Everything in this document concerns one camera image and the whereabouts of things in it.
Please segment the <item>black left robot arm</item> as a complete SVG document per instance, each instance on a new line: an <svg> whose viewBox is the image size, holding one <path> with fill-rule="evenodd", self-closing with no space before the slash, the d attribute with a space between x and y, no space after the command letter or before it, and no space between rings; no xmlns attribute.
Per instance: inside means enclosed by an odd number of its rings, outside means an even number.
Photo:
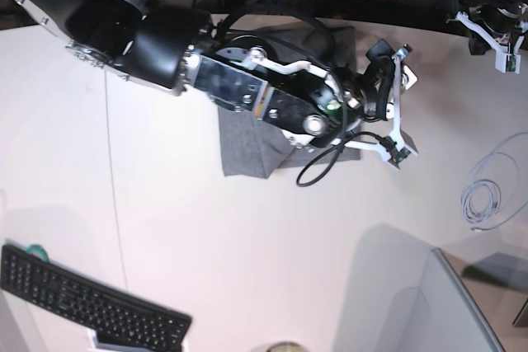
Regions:
<svg viewBox="0 0 528 352"><path fill-rule="evenodd" d="M470 53L502 51L512 61L527 37L527 0L458 0Z"/></svg>

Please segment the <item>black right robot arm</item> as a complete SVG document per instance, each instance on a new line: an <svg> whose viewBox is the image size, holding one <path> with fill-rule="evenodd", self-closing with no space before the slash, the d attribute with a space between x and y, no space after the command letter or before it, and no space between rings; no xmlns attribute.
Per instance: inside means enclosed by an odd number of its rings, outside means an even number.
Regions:
<svg viewBox="0 0 528 352"><path fill-rule="evenodd" d="M223 171L266 179L299 165L294 150L333 166L351 151L371 151L398 167L417 149L401 127L401 96L417 80L410 48L378 41L354 72L336 32L299 11L289 16L319 37L315 49L292 31L237 30L255 6L219 24L208 12L159 0L17 0L53 23L80 60L166 92L204 92L219 107Z"/></svg>

